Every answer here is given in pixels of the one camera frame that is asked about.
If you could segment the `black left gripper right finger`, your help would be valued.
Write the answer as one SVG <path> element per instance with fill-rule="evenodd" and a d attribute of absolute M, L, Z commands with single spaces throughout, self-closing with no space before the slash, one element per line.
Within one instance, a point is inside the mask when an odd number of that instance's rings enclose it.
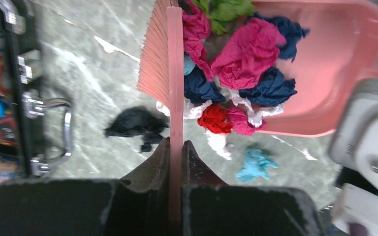
<path fill-rule="evenodd" d="M 228 186 L 198 155 L 192 141 L 185 141 L 182 151 L 182 187 Z"/>

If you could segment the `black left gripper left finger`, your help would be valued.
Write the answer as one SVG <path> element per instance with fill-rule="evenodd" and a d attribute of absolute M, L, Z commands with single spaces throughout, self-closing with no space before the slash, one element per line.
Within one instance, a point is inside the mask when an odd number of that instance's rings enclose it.
<path fill-rule="evenodd" d="M 164 138 L 143 163 L 120 179 L 120 183 L 133 192 L 158 190 L 168 183 L 170 139 Z"/>

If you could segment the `pink hand brush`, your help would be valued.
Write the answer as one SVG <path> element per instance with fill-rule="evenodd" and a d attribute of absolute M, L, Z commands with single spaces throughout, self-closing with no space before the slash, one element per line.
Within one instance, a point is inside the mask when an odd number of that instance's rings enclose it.
<path fill-rule="evenodd" d="M 181 231 L 184 105 L 183 10 L 176 0 L 157 0 L 140 57 L 138 89 L 170 111 L 168 227 Z"/>

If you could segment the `pink dustpan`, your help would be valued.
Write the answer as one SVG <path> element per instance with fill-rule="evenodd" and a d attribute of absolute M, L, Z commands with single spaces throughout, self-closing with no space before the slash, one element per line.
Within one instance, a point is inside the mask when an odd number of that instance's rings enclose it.
<path fill-rule="evenodd" d="M 353 87 L 378 79 L 378 5 L 368 0 L 256 0 L 264 16 L 281 15 L 309 28 L 293 62 L 279 70 L 296 80 L 285 110 L 263 133 L 319 137 L 332 133 Z"/>

